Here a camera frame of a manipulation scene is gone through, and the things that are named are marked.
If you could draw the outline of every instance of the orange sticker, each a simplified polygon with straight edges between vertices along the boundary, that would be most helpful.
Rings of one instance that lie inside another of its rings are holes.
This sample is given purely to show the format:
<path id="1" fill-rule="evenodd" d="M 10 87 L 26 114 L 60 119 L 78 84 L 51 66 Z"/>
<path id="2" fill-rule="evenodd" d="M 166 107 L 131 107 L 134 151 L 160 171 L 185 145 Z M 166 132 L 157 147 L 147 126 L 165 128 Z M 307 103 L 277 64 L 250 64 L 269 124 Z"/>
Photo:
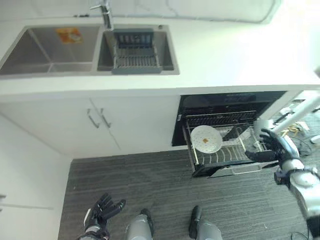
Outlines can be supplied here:
<path id="1" fill-rule="evenodd" d="M 75 27 L 57 28 L 55 31 L 64 44 L 80 44 L 83 42 L 81 33 Z"/>

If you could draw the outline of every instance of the open dishwasher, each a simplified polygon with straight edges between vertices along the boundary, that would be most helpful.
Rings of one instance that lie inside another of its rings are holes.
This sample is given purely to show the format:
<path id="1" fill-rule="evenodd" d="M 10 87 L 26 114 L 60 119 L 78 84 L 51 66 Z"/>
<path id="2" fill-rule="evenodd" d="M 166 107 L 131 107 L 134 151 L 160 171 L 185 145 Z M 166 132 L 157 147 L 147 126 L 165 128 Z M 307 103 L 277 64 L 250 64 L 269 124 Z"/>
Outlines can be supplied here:
<path id="1" fill-rule="evenodd" d="M 193 177 L 221 177 L 258 172 L 270 162 L 256 163 L 245 151 L 266 151 L 254 132 L 254 121 L 278 100 L 284 91 L 236 92 L 182 95 L 172 146 L 188 146 Z M 194 128 L 214 127 L 222 136 L 215 153 L 198 151 L 191 141 Z"/>

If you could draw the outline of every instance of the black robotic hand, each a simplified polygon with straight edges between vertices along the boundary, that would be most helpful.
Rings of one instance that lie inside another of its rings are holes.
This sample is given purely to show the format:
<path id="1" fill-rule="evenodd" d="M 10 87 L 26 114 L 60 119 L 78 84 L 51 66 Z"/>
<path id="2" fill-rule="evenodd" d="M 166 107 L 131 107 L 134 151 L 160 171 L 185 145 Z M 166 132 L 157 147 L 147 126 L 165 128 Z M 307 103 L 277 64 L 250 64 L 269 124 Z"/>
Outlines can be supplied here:
<path id="1" fill-rule="evenodd" d="M 273 131 L 263 128 L 265 134 L 260 134 L 265 143 L 267 151 L 251 152 L 246 151 L 245 155 L 255 162 L 272 162 L 279 161 L 280 166 L 286 160 L 299 159 L 299 155 L 295 149 L 283 138 Z"/>
<path id="2" fill-rule="evenodd" d="M 120 213 L 125 204 L 126 200 L 124 199 L 114 204 L 108 193 L 103 194 L 93 207 L 88 210 L 84 219 L 85 234 L 80 236 L 78 240 L 109 240 L 108 219 Z"/>

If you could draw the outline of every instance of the cabinet door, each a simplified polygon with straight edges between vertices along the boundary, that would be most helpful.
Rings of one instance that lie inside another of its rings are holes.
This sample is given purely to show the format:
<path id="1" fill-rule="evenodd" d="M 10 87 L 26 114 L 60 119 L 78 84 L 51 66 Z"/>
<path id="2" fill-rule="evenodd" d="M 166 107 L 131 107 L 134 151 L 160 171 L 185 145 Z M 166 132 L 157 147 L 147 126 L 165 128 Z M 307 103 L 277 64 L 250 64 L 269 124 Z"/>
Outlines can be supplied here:
<path id="1" fill-rule="evenodd" d="M 62 206 L 70 161 L 0 115 L 0 204 Z"/>
<path id="2" fill-rule="evenodd" d="M 123 154 L 173 150 L 180 96 L 131 96 L 93 98 L 111 123 L 110 131 Z"/>
<path id="3" fill-rule="evenodd" d="M 72 158 L 119 154 L 89 99 L 3 103 L 0 112 L 58 152 Z"/>
<path id="4" fill-rule="evenodd" d="M 57 240 L 61 212 L 48 209 L 1 207 L 0 239 Z"/>

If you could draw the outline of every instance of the wire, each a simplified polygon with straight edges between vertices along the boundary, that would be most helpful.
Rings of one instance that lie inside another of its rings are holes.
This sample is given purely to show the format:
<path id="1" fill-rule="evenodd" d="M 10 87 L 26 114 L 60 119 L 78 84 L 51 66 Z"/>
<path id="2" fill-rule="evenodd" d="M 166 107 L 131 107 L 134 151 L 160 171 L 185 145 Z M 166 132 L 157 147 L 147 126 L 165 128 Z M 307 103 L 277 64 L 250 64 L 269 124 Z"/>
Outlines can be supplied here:
<path id="1" fill-rule="evenodd" d="M 303 233 L 301 233 L 301 232 L 293 231 L 293 232 L 291 233 L 291 235 L 290 235 L 290 239 L 291 239 L 291 240 L 294 240 L 294 239 L 293 239 L 294 234 L 297 234 L 297 235 L 300 235 L 301 237 L 303 237 L 304 239 L 309 240 L 309 237 L 310 237 L 309 228 L 307 227 L 306 229 L 308 230 L 308 235 L 307 235 L 307 236 L 306 236 L 306 235 L 304 235 L 304 234 L 303 234 Z"/>
<path id="2" fill-rule="evenodd" d="M 297 135 L 297 133 L 300 131 L 299 128 L 296 127 L 288 127 L 287 128 L 290 132 L 294 133 L 294 135 Z"/>
<path id="3" fill-rule="evenodd" d="M 290 138 L 296 139 L 296 140 L 298 140 L 300 142 L 300 145 L 297 148 L 298 148 L 299 154 L 302 154 L 301 157 L 309 156 L 312 153 L 312 148 L 305 141 L 303 141 L 303 140 L 301 140 L 301 139 L 299 139 L 297 137 L 294 137 L 294 136 L 291 136 Z M 302 144 L 306 145 L 307 148 L 309 149 L 309 151 L 302 150 L 301 149 L 302 148 Z"/>

